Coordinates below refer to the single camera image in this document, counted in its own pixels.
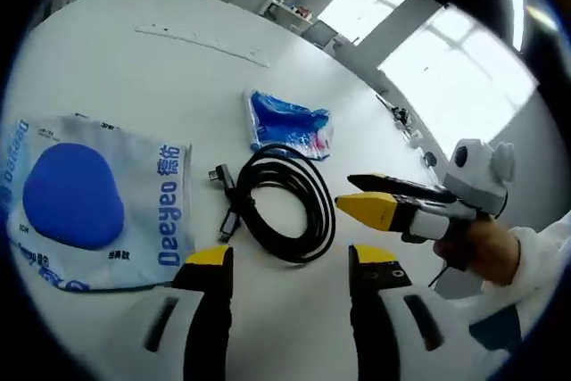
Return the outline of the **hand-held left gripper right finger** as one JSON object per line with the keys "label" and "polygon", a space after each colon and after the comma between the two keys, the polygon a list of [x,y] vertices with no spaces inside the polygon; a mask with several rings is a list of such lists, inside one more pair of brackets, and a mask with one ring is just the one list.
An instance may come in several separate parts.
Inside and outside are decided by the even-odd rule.
{"label": "hand-held left gripper right finger", "polygon": [[350,321],[360,380],[477,380],[484,347],[437,293],[413,284],[393,253],[348,250]]}

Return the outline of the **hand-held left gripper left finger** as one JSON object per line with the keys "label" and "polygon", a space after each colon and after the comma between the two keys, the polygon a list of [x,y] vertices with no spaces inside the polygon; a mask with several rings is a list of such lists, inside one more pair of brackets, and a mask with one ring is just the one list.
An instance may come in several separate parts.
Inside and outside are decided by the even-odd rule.
{"label": "hand-held left gripper left finger", "polygon": [[234,252],[191,254],[113,322],[97,358],[102,380],[223,380],[232,324]]}

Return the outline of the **person's right hand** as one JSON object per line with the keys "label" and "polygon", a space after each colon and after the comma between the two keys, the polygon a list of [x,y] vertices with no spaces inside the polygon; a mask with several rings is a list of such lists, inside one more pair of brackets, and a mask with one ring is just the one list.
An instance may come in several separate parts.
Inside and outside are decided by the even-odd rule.
{"label": "person's right hand", "polygon": [[468,257],[471,272],[497,286],[512,283],[520,261],[521,245],[501,223],[490,217],[476,219],[459,241],[436,241],[433,251],[446,260],[455,256],[462,244],[472,248]]}

